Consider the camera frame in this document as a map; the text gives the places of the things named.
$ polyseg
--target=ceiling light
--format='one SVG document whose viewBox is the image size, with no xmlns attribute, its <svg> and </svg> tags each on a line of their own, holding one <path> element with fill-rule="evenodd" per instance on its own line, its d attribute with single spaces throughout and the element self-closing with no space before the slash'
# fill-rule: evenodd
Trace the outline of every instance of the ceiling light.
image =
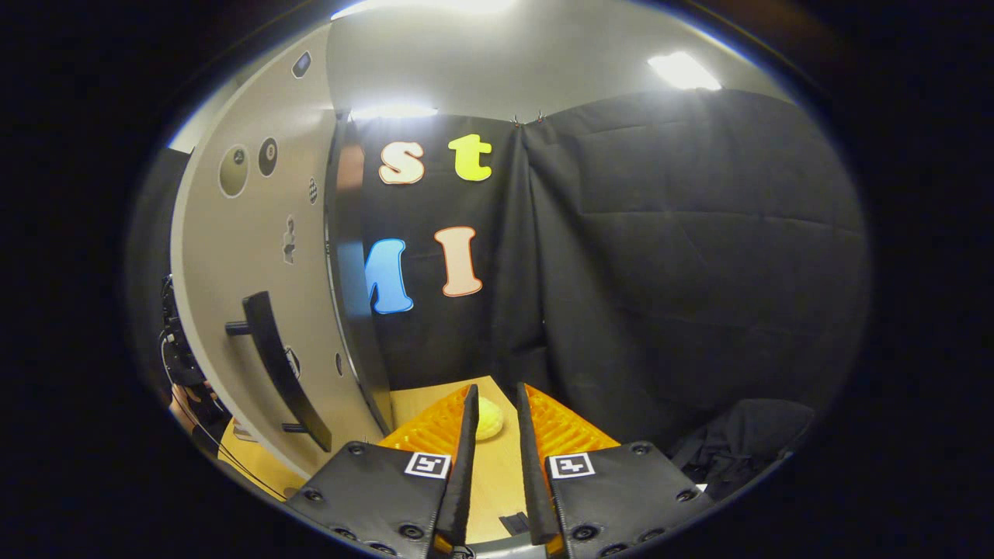
<svg viewBox="0 0 994 559">
<path fill-rule="evenodd" d="M 715 77 L 708 74 L 703 66 L 687 53 L 673 53 L 667 57 L 652 57 L 649 66 L 656 71 L 660 78 L 669 82 L 674 88 L 692 90 L 720 90 L 722 85 Z"/>
<path fill-rule="evenodd" d="M 515 0 L 365 0 L 344 10 L 335 12 L 331 21 L 360 12 L 396 6 L 423 6 L 426 8 L 447 8 L 468 14 L 492 14 L 504 10 Z"/>
<path fill-rule="evenodd" d="M 438 109 L 418 106 L 416 104 L 395 103 L 360 108 L 353 110 L 351 114 L 354 120 L 364 118 L 406 118 L 411 116 L 432 116 L 438 114 Z"/>
</svg>

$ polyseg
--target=ceiling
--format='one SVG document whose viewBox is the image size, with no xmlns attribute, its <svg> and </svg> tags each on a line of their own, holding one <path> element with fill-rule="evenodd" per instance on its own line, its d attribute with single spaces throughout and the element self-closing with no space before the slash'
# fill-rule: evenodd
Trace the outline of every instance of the ceiling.
<svg viewBox="0 0 994 559">
<path fill-rule="evenodd" d="M 522 121 L 668 86 L 647 60 L 684 51 L 725 88 L 790 99 L 758 68 L 674 17 L 622 0 L 517 0 L 493 14 L 399 6 L 332 22 L 337 108 L 411 102 Z"/>
</svg>

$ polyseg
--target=cable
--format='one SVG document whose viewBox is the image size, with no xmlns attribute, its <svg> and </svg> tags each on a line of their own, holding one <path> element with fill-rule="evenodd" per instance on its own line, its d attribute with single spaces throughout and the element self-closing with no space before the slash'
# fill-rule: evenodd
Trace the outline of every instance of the cable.
<svg viewBox="0 0 994 559">
<path fill-rule="evenodd" d="M 204 429 L 204 426 L 201 425 L 199 418 L 196 417 L 196 414 L 194 414 L 191 411 L 188 411 L 187 408 L 180 402 L 180 399 L 176 397 L 177 396 L 176 393 L 173 392 L 175 390 L 176 383 L 173 382 L 173 377 L 172 377 L 172 375 L 169 374 L 169 366 L 166 365 L 166 343 L 167 343 L 167 339 L 166 339 L 165 336 L 163 336 L 163 334 L 165 334 L 165 333 L 166 333 L 165 330 L 162 330 L 161 332 L 159 332 L 159 337 L 162 338 L 162 344 L 159 346 L 159 354 L 162 357 L 162 368 L 163 368 L 163 370 L 166 371 L 166 378 L 169 379 L 170 392 L 173 395 L 173 399 L 176 400 L 176 404 L 180 407 L 180 410 L 183 412 L 183 415 L 185 415 L 187 417 L 187 419 L 190 420 L 194 425 L 196 425 L 197 427 L 199 427 L 204 432 L 204 434 L 207 435 L 208 439 L 210 439 L 212 443 L 214 443 L 215 445 L 218 446 L 218 450 L 221 451 L 224 454 L 225 458 L 227 458 L 229 461 L 231 461 L 233 465 L 237 465 L 246 474 L 248 474 L 252 479 L 258 481 L 265 488 L 267 488 L 270 491 L 272 491 L 273 493 L 279 495 L 279 497 L 282 498 L 283 501 L 287 501 L 287 498 L 286 498 L 285 495 L 283 495 L 281 492 L 277 491 L 276 489 L 273 489 L 272 487 L 270 487 L 265 481 L 262 481 L 261 479 L 259 479 L 244 464 L 242 464 L 241 461 L 239 461 L 237 458 L 235 458 L 235 455 L 230 450 L 228 450 L 228 448 L 226 448 L 224 445 L 222 445 L 218 440 L 216 440 L 214 438 L 214 436 L 211 435 L 210 432 L 208 432 L 206 429 Z"/>
</svg>

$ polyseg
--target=orange gripper pad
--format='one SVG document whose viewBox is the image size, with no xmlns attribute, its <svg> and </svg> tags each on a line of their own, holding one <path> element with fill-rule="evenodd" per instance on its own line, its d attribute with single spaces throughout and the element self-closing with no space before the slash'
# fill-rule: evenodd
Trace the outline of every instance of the orange gripper pad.
<svg viewBox="0 0 994 559">
<path fill-rule="evenodd" d="M 620 446 L 618 441 L 547 394 L 527 384 L 525 391 L 532 412 L 539 461 L 546 481 L 549 479 L 546 457 L 589 453 Z"/>
<path fill-rule="evenodd" d="M 428 406 L 417 417 L 401 425 L 377 446 L 410 453 L 449 455 L 455 464 L 462 429 L 462 409 L 469 387 L 466 385 Z"/>
</svg>

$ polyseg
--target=yellow sponge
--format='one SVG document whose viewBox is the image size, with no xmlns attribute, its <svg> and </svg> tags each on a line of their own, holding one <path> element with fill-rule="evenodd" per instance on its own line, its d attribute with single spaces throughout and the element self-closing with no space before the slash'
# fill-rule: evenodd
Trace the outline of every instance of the yellow sponge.
<svg viewBox="0 0 994 559">
<path fill-rule="evenodd" d="M 480 396 L 480 422 L 476 426 L 476 440 L 483 441 L 500 433 L 504 427 L 504 412 L 490 400 Z"/>
</svg>

